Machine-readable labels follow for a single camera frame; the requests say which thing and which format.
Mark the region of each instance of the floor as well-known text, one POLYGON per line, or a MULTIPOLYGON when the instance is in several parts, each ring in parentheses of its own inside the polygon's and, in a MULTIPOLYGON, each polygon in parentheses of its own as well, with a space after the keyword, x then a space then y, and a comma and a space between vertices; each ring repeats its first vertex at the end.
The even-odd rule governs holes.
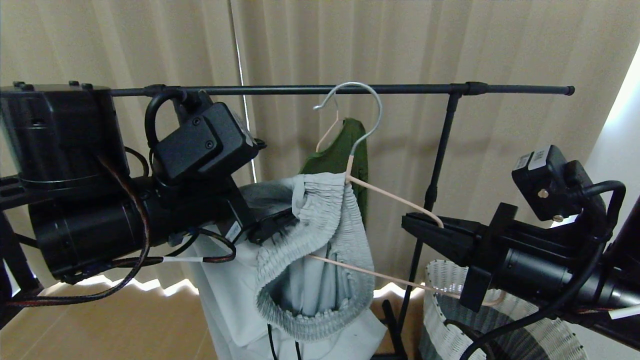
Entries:
MULTIPOLYGON (((83 295, 106 284, 57 285, 48 295, 83 295)), ((395 314, 402 299, 393 293, 395 314)), ((382 316, 381 301, 372 310, 382 316)), ((422 297, 412 299, 403 341, 414 359, 422 323, 422 297)), ((379 353, 392 351, 385 336, 379 353)), ((0 331, 2 360, 76 359, 217 359, 198 295, 181 288, 166 296, 162 289, 128 285, 106 299, 73 306, 25 309, 0 331)))

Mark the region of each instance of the white wicker basket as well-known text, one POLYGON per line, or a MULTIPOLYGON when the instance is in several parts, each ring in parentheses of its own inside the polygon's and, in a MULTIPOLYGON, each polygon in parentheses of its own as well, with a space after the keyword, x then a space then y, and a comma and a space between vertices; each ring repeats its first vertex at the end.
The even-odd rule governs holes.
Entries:
MULTIPOLYGON (((427 267, 427 281, 435 288, 459 293, 467 276, 467 268, 450 261, 436 260, 427 267)), ((499 291, 490 290, 485 300, 498 297, 499 291)), ((505 323, 523 318, 538 308, 510 294, 495 307, 483 306, 478 313, 461 306, 458 300, 443 295, 426 293, 424 297, 424 329, 420 341, 423 360, 458 360, 473 342, 454 324, 454 320, 475 331, 486 333, 505 323)), ((504 353, 494 354, 496 359, 518 360, 579 360, 587 355, 571 330, 562 320, 544 319, 511 332, 495 340, 504 353)), ((472 360, 486 359, 482 350, 474 352, 472 360)))

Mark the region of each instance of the clothes hanger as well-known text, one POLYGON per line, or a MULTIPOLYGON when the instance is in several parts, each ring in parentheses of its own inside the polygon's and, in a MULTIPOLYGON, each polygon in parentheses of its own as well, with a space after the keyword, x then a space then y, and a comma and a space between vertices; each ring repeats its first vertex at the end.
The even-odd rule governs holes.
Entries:
POLYGON ((316 145, 316 152, 320 151, 320 144, 322 144, 324 139, 327 137, 327 135, 329 135, 333 127, 340 120, 340 108, 338 107, 338 99, 333 98, 333 101, 335 102, 335 121, 333 122, 333 124, 331 124, 331 126, 329 127, 329 130, 327 130, 326 133, 324 133, 324 135, 320 138, 320 141, 318 141, 318 144, 316 145))
MULTIPOLYGON (((354 154, 356 152, 356 148, 358 147, 358 145, 364 141, 366 138, 368 138, 369 136, 371 136, 371 134, 373 134, 375 132, 375 130, 378 129, 378 127, 380 126, 380 121, 382 120, 382 100, 380 99, 380 96, 378 95, 378 93, 373 90, 373 88, 371 88, 371 86, 366 85, 364 83, 359 83, 356 81, 349 81, 347 83, 343 83, 340 85, 337 85, 335 88, 333 88, 329 94, 324 98, 324 101, 317 106, 314 106, 314 110, 320 110, 322 108, 324 108, 324 106, 326 105, 326 103, 328 102, 329 99, 331 99, 332 96, 335 95, 335 93, 340 90, 341 88, 345 87, 345 86, 350 86, 350 85, 355 85, 355 86, 360 86, 362 88, 365 88, 367 91, 369 91, 371 93, 371 95, 374 96, 374 98, 376 99, 376 103, 378 104, 378 119, 376 121, 376 124, 373 126, 373 128, 366 134, 364 134, 361 138, 359 138, 358 140, 356 140, 356 142, 353 144, 352 148, 351 148, 351 152, 349 153, 349 159, 347 161, 347 169, 346 169, 346 178, 345 178, 345 183, 349 183, 349 182, 353 182, 355 184, 358 184, 360 186, 363 186, 365 188, 371 189, 375 192, 381 193, 382 195, 385 195, 387 197, 390 197, 391 199, 394 199, 396 201, 402 202, 405 205, 408 205, 410 207, 412 207, 413 209, 416 209, 418 211, 420 211, 421 213, 426 214, 428 217, 432 218, 437 224, 438 227, 440 228, 444 228, 444 224, 442 223, 442 220, 440 220, 440 218, 438 218, 435 214, 433 214, 432 212, 430 212, 427 209, 424 209, 408 200, 405 200, 401 197, 398 197, 397 195, 391 194, 389 192, 386 192, 385 190, 382 190, 381 188, 378 188, 376 186, 373 186, 369 183, 365 183, 364 181, 361 181, 353 176, 351 176, 351 168, 353 167, 353 157, 354 154)), ((410 282, 410 281, 406 281, 403 279, 398 279, 397 277, 392 277, 389 275, 385 275, 385 274, 380 274, 378 272, 373 272, 370 270, 366 270, 363 268, 358 268, 357 266, 353 266, 353 265, 349 265, 349 264, 344 264, 344 263, 340 263, 338 261, 334 261, 331 259, 327 259, 327 258, 322 258, 320 256, 316 256, 316 255, 306 255, 306 258, 310 258, 310 259, 316 259, 319 261, 324 261, 325 263, 329 263, 329 264, 333 264, 336 266, 341 266, 343 268, 348 268, 357 272, 362 272, 364 274, 369 274, 369 275, 373 275, 376 277, 380 277, 382 279, 387 279, 387 280, 391 280, 392 282, 398 282, 400 284, 405 284, 405 285, 409 285, 409 286, 413 286, 415 288, 420 288, 420 289, 424 289, 424 290, 428 290, 428 291, 433 291, 442 295, 446 295, 455 299, 460 299, 460 294, 459 293, 453 293, 453 292, 449 292, 449 291, 444 291, 441 289, 436 289, 436 288, 432 288, 430 286, 426 286, 426 285, 422 285, 422 284, 417 284, 415 282, 410 282)), ((506 296, 506 293, 504 291, 500 292, 500 295, 498 296, 497 299, 493 300, 493 301, 489 301, 489 302, 483 302, 484 306, 495 306, 497 304, 500 304, 504 298, 506 296)))

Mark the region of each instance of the curtain fold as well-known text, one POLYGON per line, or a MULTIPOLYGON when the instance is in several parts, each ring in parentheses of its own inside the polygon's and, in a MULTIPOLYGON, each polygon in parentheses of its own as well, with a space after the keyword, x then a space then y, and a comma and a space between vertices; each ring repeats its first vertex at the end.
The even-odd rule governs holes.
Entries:
MULTIPOLYGON (((554 143, 584 161, 640 38, 629 1, 232 1, 247 85, 453 83, 575 85, 571 97, 464 97, 454 120, 435 212, 488 223, 500 202, 537 222, 510 176, 516 159, 554 143)), ((254 96, 255 135, 269 148, 257 177, 297 174, 333 122, 321 96, 254 96)), ((382 95, 382 125, 369 139, 372 184, 422 204, 446 95, 382 95)), ((373 98, 339 95, 340 114, 375 120, 373 98)), ((329 137, 335 136, 335 130, 329 137)), ((400 228, 410 211, 369 195, 367 234, 377 270, 406 277, 415 244, 400 228)), ((422 264, 440 257, 425 247, 422 264)))
MULTIPOLYGON (((0 5, 0 83, 66 83, 74 79, 112 88, 168 85, 239 85, 236 44, 227 2, 9 0, 0 5)), ((143 117, 145 97, 116 98, 124 144, 146 154, 143 117)), ((238 96, 224 97, 230 108, 243 113, 238 96)), ((171 106, 157 118, 160 137, 177 128, 171 106)), ((0 174, 15 173, 6 142, 0 141, 0 174)), ((129 157, 132 176, 141 167, 129 157)), ((248 184, 250 167, 234 177, 248 184)), ((26 207, 8 216, 18 233, 33 236, 26 207)), ((47 286, 54 282, 36 249, 24 247, 32 269, 47 286)), ((152 254, 168 253, 166 245, 152 254)), ((121 279, 128 269, 107 272, 121 279)), ((176 263, 144 268, 137 280, 158 278, 163 287, 183 280, 176 263)))

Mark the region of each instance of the green shirt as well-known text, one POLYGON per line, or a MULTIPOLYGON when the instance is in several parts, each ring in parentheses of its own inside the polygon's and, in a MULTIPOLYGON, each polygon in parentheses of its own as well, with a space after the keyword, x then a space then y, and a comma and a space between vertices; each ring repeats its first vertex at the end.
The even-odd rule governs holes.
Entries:
MULTIPOLYGON (((346 118, 342 121, 342 130, 326 150, 311 154, 300 170, 301 174, 320 174, 321 172, 333 172, 339 174, 347 169, 347 160, 353 144, 361 138, 366 131, 361 122, 356 119, 346 118)), ((362 181, 369 179, 369 165, 367 162, 367 140, 358 145, 353 157, 351 175, 362 181)), ((362 222, 366 225, 367 218, 367 188, 351 184, 353 193, 358 200, 358 207, 362 215, 362 222)))

